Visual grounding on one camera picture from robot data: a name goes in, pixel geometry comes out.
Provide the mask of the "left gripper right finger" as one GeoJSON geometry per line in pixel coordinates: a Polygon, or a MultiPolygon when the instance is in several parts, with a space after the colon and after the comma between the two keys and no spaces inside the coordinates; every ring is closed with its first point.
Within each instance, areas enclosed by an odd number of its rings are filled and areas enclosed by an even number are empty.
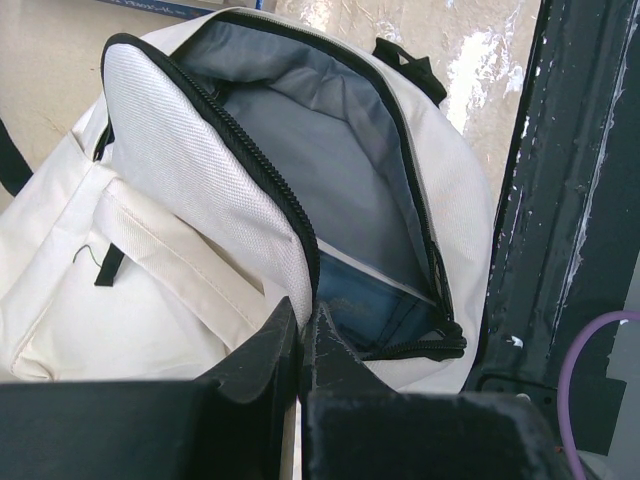
{"type": "Polygon", "coordinates": [[[303,333],[305,479],[568,479],[531,402],[505,394],[398,393],[319,305],[303,333]]]}

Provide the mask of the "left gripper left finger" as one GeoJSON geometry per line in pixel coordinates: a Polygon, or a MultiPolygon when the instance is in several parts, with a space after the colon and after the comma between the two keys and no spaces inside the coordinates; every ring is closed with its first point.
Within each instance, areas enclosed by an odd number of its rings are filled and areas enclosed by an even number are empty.
{"type": "Polygon", "coordinates": [[[297,324],[282,300],[264,326],[189,381],[9,383],[5,479],[288,479],[297,324]]]}

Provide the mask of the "dark cover book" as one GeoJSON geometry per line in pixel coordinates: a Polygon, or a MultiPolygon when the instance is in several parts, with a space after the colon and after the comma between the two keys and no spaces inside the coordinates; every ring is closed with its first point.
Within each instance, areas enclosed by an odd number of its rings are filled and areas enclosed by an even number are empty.
{"type": "Polygon", "coordinates": [[[318,298],[347,342],[363,355],[402,343],[436,340],[437,308],[416,289],[325,242],[319,244],[318,298]]]}

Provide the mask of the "beige canvas backpack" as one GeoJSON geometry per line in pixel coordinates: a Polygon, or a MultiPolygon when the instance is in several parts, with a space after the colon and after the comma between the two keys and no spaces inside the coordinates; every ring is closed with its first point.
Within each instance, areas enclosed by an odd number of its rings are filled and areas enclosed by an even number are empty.
{"type": "Polygon", "coordinates": [[[439,339],[369,355],[333,322],[349,349],[398,393],[462,391],[493,207],[427,58],[229,8],[112,36],[101,80],[38,170],[1,158],[1,388],[193,380],[288,300],[302,405],[325,242],[438,312],[439,339]]]}

